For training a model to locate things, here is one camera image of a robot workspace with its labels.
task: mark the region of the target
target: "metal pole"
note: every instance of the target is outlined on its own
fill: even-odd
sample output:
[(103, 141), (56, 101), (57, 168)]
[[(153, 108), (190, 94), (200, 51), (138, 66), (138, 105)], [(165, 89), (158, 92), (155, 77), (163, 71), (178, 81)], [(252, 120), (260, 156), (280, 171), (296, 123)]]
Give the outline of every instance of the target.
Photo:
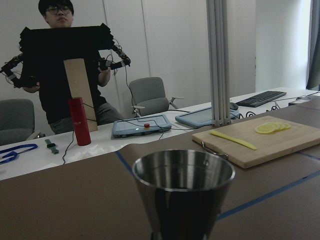
[(206, 0), (212, 125), (230, 124), (227, 1)]

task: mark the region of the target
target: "blue tape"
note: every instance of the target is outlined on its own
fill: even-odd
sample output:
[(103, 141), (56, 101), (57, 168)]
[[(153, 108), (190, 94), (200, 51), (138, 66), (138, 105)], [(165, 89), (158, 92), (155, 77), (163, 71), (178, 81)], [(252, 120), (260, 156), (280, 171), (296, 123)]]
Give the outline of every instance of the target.
[(320, 158), (315, 157), (315, 156), (312, 156), (312, 155), (309, 155), (309, 154), (306, 154), (306, 153), (304, 153), (304, 152), (297, 151), (296, 153), (297, 153), (297, 154), (300, 154), (300, 155), (303, 155), (303, 156), (305, 156), (305, 157), (308, 157), (308, 158), (310, 158), (310, 159), (314, 159), (314, 160), (320, 161)]
[(121, 160), (121, 162), (123, 163), (123, 165), (126, 167), (126, 169), (128, 169), (128, 171), (130, 172), (131, 175), (133, 175), (131, 166), (129, 165), (129, 163), (127, 163), (127, 161), (125, 160), (125, 158), (120, 154), (120, 152), (116, 151), (115, 154), (118, 156), (118, 158)]
[(266, 199), (269, 199), (269, 198), (271, 198), (271, 197), (273, 197), (275, 195), (278, 195), (278, 194), (280, 194), (280, 193), (282, 193), (282, 192), (284, 192), (286, 190), (289, 190), (289, 189), (291, 189), (291, 188), (293, 188), (293, 187), (295, 187), (297, 185), (300, 185), (300, 184), (302, 184), (302, 183), (304, 183), (306, 181), (309, 181), (309, 180), (311, 180), (311, 179), (313, 179), (315, 177), (318, 177), (318, 176), (320, 176), (320, 171), (317, 171), (317, 172), (315, 172), (315, 173), (313, 173), (313, 174), (311, 174), (309, 176), (303, 177), (303, 178), (301, 178), (301, 179), (299, 179), (297, 181), (294, 181), (294, 182), (292, 182), (292, 183), (290, 183), (290, 184), (288, 184), (286, 186), (283, 186), (283, 187), (281, 187), (281, 188), (279, 188), (277, 190), (274, 190), (274, 191), (272, 191), (272, 192), (270, 192), (270, 193), (268, 193), (266, 195), (263, 195), (261, 197), (258, 197), (256, 199), (252, 200), (252, 201), (249, 201), (249, 202), (247, 202), (247, 203), (245, 203), (243, 205), (240, 205), (240, 206), (235, 207), (235, 208), (233, 208), (233, 209), (231, 209), (229, 211), (226, 211), (226, 212), (224, 212), (224, 213), (222, 213), (220, 215), (218, 220), (221, 220), (221, 219), (229, 217), (229, 216), (231, 216), (233, 214), (236, 214), (236, 213), (238, 213), (238, 212), (240, 212), (240, 211), (242, 211), (244, 209), (247, 209), (247, 208), (249, 208), (249, 207), (251, 207), (253, 205), (256, 205), (256, 204), (258, 204), (258, 203), (260, 203), (260, 202), (262, 202), (262, 201), (264, 201)]

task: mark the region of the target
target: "metal cup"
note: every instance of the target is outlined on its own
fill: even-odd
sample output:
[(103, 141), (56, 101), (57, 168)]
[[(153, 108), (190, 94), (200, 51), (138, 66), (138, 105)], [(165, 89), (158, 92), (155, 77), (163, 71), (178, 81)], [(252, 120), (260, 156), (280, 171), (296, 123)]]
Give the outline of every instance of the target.
[(194, 150), (151, 153), (132, 166), (154, 240), (207, 240), (235, 170)]

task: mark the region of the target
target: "black t-shirt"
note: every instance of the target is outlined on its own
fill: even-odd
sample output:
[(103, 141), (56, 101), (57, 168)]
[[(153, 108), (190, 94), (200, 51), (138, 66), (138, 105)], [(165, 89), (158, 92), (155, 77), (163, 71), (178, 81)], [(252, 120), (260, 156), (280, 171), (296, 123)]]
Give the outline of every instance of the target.
[[(84, 59), (86, 74), (93, 107), (97, 109), (106, 103), (98, 90), (98, 59), (99, 52)], [(45, 59), (24, 61), (21, 77), (34, 76), (40, 83), (39, 98), (42, 109), (46, 112), (49, 124), (70, 116), (68, 99), (71, 99), (68, 78), (63, 60)]]

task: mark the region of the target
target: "yellow plastic knife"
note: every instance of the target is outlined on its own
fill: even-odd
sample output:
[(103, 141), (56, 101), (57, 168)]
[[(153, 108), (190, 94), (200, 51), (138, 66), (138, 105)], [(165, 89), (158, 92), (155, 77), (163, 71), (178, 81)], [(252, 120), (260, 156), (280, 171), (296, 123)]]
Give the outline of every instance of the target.
[(224, 139), (228, 139), (228, 140), (230, 140), (232, 142), (235, 142), (237, 144), (243, 145), (243, 146), (245, 146), (245, 147), (247, 147), (249, 149), (257, 150), (257, 147), (254, 146), (253, 144), (251, 144), (251, 143), (249, 143), (249, 142), (247, 142), (245, 140), (234, 138), (232, 136), (226, 135), (226, 134), (224, 134), (222, 132), (219, 132), (217, 130), (211, 130), (210, 134), (218, 136), (218, 137), (221, 137), (221, 138), (224, 138)]

